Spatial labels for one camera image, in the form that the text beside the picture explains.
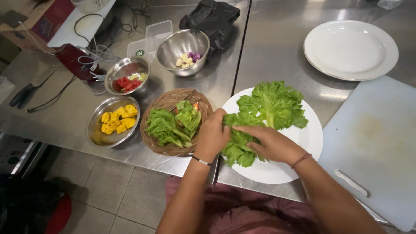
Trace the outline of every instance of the wicker basket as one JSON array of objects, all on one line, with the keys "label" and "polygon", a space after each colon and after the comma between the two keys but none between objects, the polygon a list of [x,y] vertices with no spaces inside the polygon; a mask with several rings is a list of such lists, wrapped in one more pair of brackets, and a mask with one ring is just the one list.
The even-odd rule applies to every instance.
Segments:
[{"label": "wicker basket", "polygon": [[[145,129],[147,128],[146,122],[147,122],[147,119],[149,118],[150,109],[160,107],[160,108],[166,108],[170,110],[175,107],[176,103],[184,100],[192,91],[193,89],[180,88],[180,89],[174,89],[170,92],[165,92],[162,95],[160,95],[157,99],[152,101],[152,103],[143,113],[143,118],[140,123],[140,132],[141,132],[144,143],[153,152],[157,154],[166,155],[166,156],[183,156],[195,150],[196,139],[198,137],[199,128],[196,130],[196,133],[191,140],[192,146],[188,148],[180,148],[179,146],[175,144],[166,144],[164,146],[160,146],[158,144],[158,140],[154,138],[153,136],[149,136],[147,132],[145,131]],[[191,104],[195,103],[196,100],[198,99],[202,99],[202,101],[199,102],[199,110],[201,111],[201,123],[204,123],[208,119],[208,117],[213,113],[212,106],[209,103],[208,99],[199,92],[196,92],[194,94],[194,96],[190,100]]]}]

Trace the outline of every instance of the metal bowl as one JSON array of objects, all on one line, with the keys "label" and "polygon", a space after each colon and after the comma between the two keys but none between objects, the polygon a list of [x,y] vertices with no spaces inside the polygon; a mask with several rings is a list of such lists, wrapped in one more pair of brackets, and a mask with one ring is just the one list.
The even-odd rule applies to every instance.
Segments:
[{"label": "metal bowl", "polygon": [[[117,82],[117,79],[123,77],[130,77],[132,75],[138,75],[140,73],[147,73],[146,79],[134,90],[130,92],[118,92],[113,88],[113,82]],[[105,89],[116,96],[129,95],[133,92],[137,94],[142,93],[149,86],[149,74],[150,64],[147,59],[141,56],[131,56],[118,61],[114,66],[107,72],[104,80]]]},{"label": "metal bowl", "polygon": [[[209,38],[204,32],[191,33],[189,29],[185,29],[165,38],[156,50],[156,58],[160,65],[171,73],[190,76],[198,73],[205,65],[209,48]],[[200,54],[201,59],[189,67],[177,67],[176,61],[182,54],[190,51]]]},{"label": "metal bowl", "polygon": [[[134,126],[127,131],[117,134],[117,132],[113,132],[113,134],[105,134],[101,132],[101,127],[103,123],[101,122],[101,116],[104,112],[114,112],[120,107],[125,107],[126,105],[133,105],[137,109],[137,116],[136,122]],[[88,139],[95,145],[99,146],[107,146],[107,147],[114,147],[127,138],[129,138],[137,125],[139,124],[140,118],[140,109],[138,102],[132,97],[111,97],[105,101],[103,101],[91,115],[91,118],[88,121],[87,125],[87,136]]]}]

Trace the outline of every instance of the wrist bracelet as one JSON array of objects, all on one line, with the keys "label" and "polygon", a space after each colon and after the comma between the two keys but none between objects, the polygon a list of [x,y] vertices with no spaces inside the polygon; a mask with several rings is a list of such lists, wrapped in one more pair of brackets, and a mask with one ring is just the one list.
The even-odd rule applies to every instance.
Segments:
[{"label": "wrist bracelet", "polygon": [[208,166],[211,166],[211,165],[212,165],[212,163],[207,163],[207,162],[205,162],[205,161],[203,161],[203,160],[201,160],[201,159],[199,159],[199,158],[197,158],[197,157],[195,157],[195,156],[193,156],[193,155],[191,155],[191,157],[192,157],[193,159],[195,159],[196,161],[198,161],[198,162],[202,163],[202,164],[205,164],[205,165],[208,165]]},{"label": "wrist bracelet", "polygon": [[293,165],[291,168],[295,168],[299,165],[299,163],[301,163],[302,161],[304,161],[305,159],[307,159],[308,157],[312,156],[312,154],[306,154],[305,156],[303,156],[301,159],[299,159],[299,161],[297,161],[297,163],[295,165]]}]

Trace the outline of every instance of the green sticker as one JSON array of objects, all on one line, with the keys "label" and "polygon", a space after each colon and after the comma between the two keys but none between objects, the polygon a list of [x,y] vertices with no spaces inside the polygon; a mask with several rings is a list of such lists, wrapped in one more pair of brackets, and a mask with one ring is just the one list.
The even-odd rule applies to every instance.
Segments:
[{"label": "green sticker", "polygon": [[144,50],[139,50],[136,52],[137,56],[143,56],[144,55]]}]

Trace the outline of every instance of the white plate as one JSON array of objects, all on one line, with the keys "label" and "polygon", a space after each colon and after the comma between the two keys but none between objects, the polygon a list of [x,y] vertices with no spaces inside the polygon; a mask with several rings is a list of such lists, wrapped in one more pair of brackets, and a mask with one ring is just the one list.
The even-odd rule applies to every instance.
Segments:
[{"label": "white plate", "polygon": [[314,28],[303,50],[319,71],[342,80],[371,80],[388,73],[399,59],[394,40],[361,21],[336,20]]},{"label": "white plate", "polygon": [[[251,96],[253,89],[254,88],[249,88],[232,96],[223,105],[223,109],[229,114],[238,113],[237,100],[243,95]],[[302,100],[301,104],[303,106],[302,109],[305,110],[304,116],[309,120],[308,125],[303,129],[291,126],[290,128],[280,130],[279,132],[302,146],[306,151],[312,154],[312,157],[315,160],[318,160],[324,144],[322,126],[318,116],[316,116],[312,108],[304,100]],[[299,178],[295,171],[287,164],[272,161],[262,162],[258,158],[256,158],[250,167],[242,167],[238,164],[234,164],[232,168],[250,180],[265,184],[281,184]]]}]

